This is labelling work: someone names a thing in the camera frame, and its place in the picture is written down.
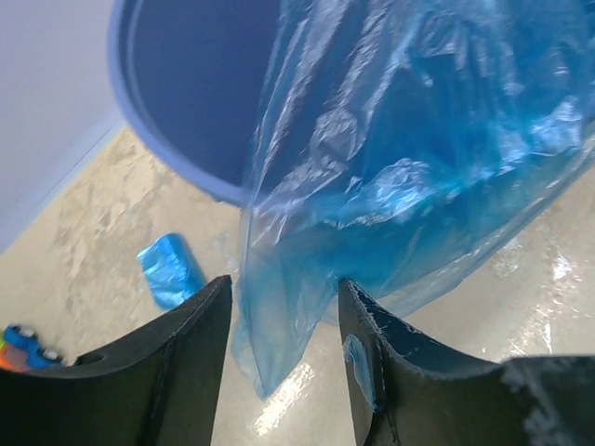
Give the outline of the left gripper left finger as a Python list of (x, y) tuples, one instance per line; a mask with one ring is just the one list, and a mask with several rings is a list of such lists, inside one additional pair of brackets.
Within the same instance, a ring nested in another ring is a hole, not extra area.
[(72, 366), (2, 371), (2, 444), (210, 444), (231, 307), (220, 276)]

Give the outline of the single blue trash bag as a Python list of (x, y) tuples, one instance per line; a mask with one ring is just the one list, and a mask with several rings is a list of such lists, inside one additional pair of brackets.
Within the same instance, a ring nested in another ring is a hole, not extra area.
[(403, 317), (594, 161), (590, 1), (284, 1), (245, 169), (238, 367), (261, 398), (350, 279)]

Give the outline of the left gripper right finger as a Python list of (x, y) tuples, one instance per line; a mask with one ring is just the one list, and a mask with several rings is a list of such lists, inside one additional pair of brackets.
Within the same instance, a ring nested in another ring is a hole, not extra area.
[(393, 316), (351, 280), (338, 286), (339, 328), (376, 341), (385, 404), (374, 413), (345, 362), (359, 445), (591, 445), (594, 359), (533, 356), (495, 363)]

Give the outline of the blue trash bag roll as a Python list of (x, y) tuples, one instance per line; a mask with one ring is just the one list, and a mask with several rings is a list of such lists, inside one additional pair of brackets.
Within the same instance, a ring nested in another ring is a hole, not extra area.
[(206, 277), (186, 240), (167, 233), (137, 254), (155, 304), (162, 310), (181, 305), (201, 290)]

